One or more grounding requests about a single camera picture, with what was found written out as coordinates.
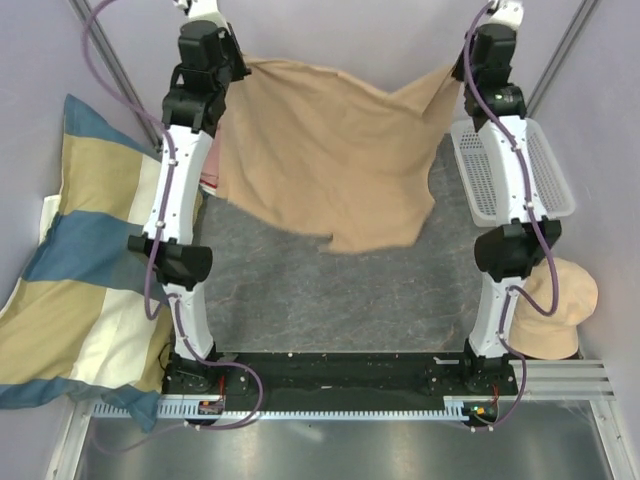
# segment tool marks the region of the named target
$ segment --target beige towel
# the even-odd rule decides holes
[[[412,245],[460,84],[451,67],[395,93],[344,72],[248,59],[221,122],[217,195],[333,252]]]
[[[578,351],[577,325],[593,314],[598,303],[598,286],[586,270],[561,258],[556,258],[555,263],[560,285],[555,315],[540,315],[520,297],[509,333],[513,348],[544,360],[568,358]],[[552,289],[546,260],[533,269],[524,289],[543,309],[549,309]]]

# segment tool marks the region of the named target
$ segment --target wall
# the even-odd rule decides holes
[[[90,0],[96,5],[99,0]],[[485,0],[219,0],[240,47],[346,70],[395,90],[456,61]],[[580,0],[524,1],[513,79],[529,96]],[[143,104],[160,114],[184,16],[169,0],[120,1],[102,24]],[[140,62],[144,59],[144,68]],[[465,114],[458,105],[458,117]]]
[[[60,188],[62,108],[67,93],[145,142],[133,115],[115,104],[82,63],[81,24],[66,0],[4,2],[0,29],[0,304],[37,238],[42,199]],[[43,478],[62,402],[0,412],[6,480]]]
[[[564,222],[556,251],[589,270],[600,288],[597,312],[582,329],[583,343],[605,361],[637,452],[639,18],[637,0],[601,2],[537,115],[578,204]]]

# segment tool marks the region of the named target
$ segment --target gray floor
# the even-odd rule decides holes
[[[142,436],[92,421],[109,449]],[[523,404],[493,433],[437,422],[263,421],[229,432],[180,428],[132,452],[87,445],[77,480],[608,480],[586,405]]]
[[[436,206],[419,241],[365,255],[320,253],[323,240],[276,230],[209,197],[196,242],[214,252],[209,325],[221,350],[461,349],[480,275],[472,220],[446,137],[429,176]]]

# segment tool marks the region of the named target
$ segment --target striped fabric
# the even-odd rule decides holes
[[[149,216],[160,163],[72,96],[64,126],[57,213],[0,312],[0,408],[100,396],[149,430],[171,314],[146,318],[145,266],[126,244]],[[160,285],[152,296],[166,303]]]

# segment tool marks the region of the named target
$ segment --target perforated basket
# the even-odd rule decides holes
[[[479,227],[496,226],[496,195],[489,158],[473,128],[473,122],[455,122],[451,126],[451,137],[474,223]],[[531,119],[527,119],[527,149],[533,179],[549,217],[571,215],[575,210],[575,201],[569,186],[540,125]]]

